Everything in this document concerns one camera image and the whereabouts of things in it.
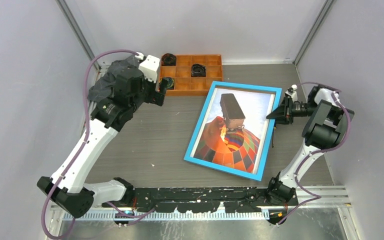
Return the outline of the black yellow screwdriver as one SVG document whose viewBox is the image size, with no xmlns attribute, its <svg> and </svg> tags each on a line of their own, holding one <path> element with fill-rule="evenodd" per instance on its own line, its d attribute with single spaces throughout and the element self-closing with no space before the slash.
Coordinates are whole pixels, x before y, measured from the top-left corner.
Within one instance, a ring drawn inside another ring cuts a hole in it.
<svg viewBox="0 0 384 240">
<path fill-rule="evenodd" d="M 275 140 L 275 132 L 276 132 L 276 124 L 273 125 L 272 136 L 271 136 L 271 147 L 274 148 L 274 140 Z"/>
</svg>

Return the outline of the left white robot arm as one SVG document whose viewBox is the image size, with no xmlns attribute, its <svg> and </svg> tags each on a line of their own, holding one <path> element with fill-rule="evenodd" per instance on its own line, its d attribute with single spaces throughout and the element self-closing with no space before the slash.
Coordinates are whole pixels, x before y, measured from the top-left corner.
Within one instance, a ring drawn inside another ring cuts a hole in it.
<svg viewBox="0 0 384 240">
<path fill-rule="evenodd" d="M 93 165 L 106 146 L 133 118 L 143 103 L 162 106 L 167 83 L 159 84 L 158 68 L 140 66 L 111 74 L 113 93 L 97 102 L 86 124 L 86 132 L 61 167 L 37 186 L 75 219 L 91 207 L 115 201 L 121 207 L 133 202 L 133 185 L 115 177 L 101 183 L 86 183 Z"/>
</svg>

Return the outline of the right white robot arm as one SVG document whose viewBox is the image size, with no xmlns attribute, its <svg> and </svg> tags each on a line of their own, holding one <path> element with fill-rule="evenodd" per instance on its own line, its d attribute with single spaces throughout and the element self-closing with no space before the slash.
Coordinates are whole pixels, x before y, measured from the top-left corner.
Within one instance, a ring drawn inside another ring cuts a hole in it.
<svg viewBox="0 0 384 240">
<path fill-rule="evenodd" d="M 298 101 L 299 86 L 293 84 L 281 104 L 266 118 L 275 124 L 291 125 L 295 118 L 308 117 L 302 131 L 302 144 L 291 162 L 270 179 L 265 198 L 271 205 L 287 204 L 296 195 L 303 175 L 327 152 L 338 149 L 346 140 L 355 115 L 340 101 L 341 90 L 313 84 L 307 101 Z"/>
</svg>

